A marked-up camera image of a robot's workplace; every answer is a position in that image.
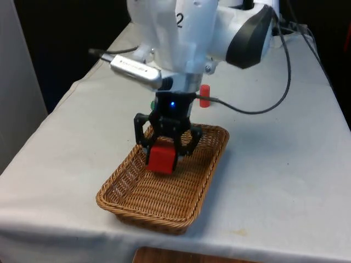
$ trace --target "printed number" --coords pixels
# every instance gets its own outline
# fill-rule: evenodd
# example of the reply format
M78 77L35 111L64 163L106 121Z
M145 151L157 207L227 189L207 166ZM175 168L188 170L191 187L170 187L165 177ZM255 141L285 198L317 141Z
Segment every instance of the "printed number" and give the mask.
M178 25L179 28L182 28L183 26L180 23L183 22L184 15L182 13L178 13L177 14L177 18L179 19L178 22L177 22L177 25Z

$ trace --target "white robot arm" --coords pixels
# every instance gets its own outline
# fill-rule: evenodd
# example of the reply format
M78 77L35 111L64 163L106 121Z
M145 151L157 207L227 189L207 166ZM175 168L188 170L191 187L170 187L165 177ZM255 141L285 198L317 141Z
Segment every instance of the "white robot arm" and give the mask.
M111 69L142 82L156 92L155 108L134 119L137 144L147 152L159 136L173 140L176 158L191 155L202 131L190 123L194 94L202 75L213 74L219 61L248 68L259 63L271 38L279 0L254 0L251 10L218 5L218 0L127 0L128 11L142 42L132 59L116 55ZM145 64L154 54L154 61ZM149 121L154 133L145 138ZM181 135L191 131L192 141L183 146Z

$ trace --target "wooden floor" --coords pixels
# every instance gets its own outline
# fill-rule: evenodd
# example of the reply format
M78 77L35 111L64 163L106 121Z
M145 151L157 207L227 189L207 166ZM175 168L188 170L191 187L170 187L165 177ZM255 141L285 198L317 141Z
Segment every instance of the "wooden floor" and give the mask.
M254 263L157 248L139 248L133 263Z

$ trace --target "white tablecloth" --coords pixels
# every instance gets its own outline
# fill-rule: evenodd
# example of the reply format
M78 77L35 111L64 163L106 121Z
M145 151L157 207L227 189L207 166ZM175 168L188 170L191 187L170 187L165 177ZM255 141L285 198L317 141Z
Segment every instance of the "white tablecloth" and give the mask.
M112 49L138 44L133 25ZM221 105L191 120L220 125L230 140L198 219L183 236L127 226L95 203L135 144L133 118L153 93L98 62L0 176L0 259L131 262L141 246L262 262L351 262L351 134L317 61L300 37L288 42L292 86L260 116ZM248 70L221 63L211 95L246 110L284 92L286 59L271 48Z

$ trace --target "woven basket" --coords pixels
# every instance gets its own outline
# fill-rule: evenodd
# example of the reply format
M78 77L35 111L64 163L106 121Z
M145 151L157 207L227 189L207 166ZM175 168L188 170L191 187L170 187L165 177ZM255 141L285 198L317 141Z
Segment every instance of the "woven basket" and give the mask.
M229 139L229 133L221 127L201 128L203 137L193 155L178 161L172 175L146 170L145 153L140 145L135 146L101 187L96 196L98 206L128 224L174 235L185 233L201 211ZM149 127L145 136L151 134ZM187 132L182 143L190 139Z

